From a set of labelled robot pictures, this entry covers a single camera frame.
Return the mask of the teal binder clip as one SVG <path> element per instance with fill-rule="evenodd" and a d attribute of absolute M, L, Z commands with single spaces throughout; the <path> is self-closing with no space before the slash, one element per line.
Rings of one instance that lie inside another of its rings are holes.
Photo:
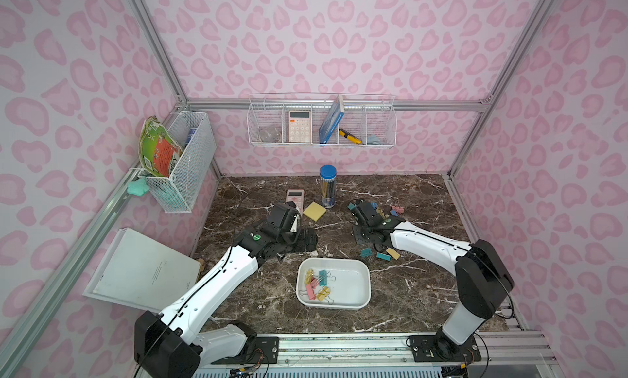
<path fill-rule="evenodd" d="M 330 271 L 321 270 L 318 273 L 318 281 L 320 286 L 328 286 L 329 283 L 336 281 L 336 276 L 334 276 Z"/>

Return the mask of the dark pink binder clip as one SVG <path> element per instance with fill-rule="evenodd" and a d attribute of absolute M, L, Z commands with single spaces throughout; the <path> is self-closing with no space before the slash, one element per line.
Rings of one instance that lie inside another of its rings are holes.
<path fill-rule="evenodd" d="M 306 286 L 307 296 L 311 301 L 316 299 L 315 288 L 311 284 L 307 284 Z"/>

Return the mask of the yellow binder clip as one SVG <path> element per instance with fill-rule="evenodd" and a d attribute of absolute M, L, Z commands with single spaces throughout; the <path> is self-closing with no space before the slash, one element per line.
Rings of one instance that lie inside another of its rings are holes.
<path fill-rule="evenodd" d="M 324 286 L 316 294 L 316 300 L 321 303 L 333 304 L 335 301 L 330 297 L 331 289 L 328 286 Z"/>

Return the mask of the white storage tray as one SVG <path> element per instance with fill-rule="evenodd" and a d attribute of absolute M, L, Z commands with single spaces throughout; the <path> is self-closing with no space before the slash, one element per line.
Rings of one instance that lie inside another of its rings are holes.
<path fill-rule="evenodd" d="M 329 283 L 330 297 L 333 304 L 311 301 L 307 296 L 306 286 L 311 284 L 317 294 L 323 286 L 319 285 L 318 273 L 330 271 L 336 281 Z M 309 308 L 359 310 L 371 301 L 371 276 L 367 266 L 360 260 L 310 258 L 299 266 L 296 296 L 298 301 Z"/>

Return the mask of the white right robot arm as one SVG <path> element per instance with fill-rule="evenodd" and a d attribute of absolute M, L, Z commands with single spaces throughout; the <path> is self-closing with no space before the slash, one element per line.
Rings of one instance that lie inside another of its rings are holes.
<path fill-rule="evenodd" d="M 348 205 L 357 242 L 418 255 L 456 277 L 459 302 L 434 338 L 441 349 L 460 347 L 474 337 L 510 297 L 515 281 L 490 242 L 461 242 L 422 229 L 397 215 L 383 216 L 367 201 Z"/>

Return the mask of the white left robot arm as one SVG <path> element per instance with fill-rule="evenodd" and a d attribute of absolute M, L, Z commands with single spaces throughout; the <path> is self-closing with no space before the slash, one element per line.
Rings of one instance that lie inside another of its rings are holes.
<path fill-rule="evenodd" d="M 279 202 L 265 219 L 237 234 L 225 255 L 183 296 L 158 313 L 147 311 L 135 322 L 135 372 L 151 377 L 193 377 L 212 363 L 238 366 L 245 377 L 276 362 L 278 341 L 260 339 L 243 322 L 205 332 L 206 322 L 247 278 L 272 259 L 314 251 L 318 237 L 303 228 L 293 202 Z"/>

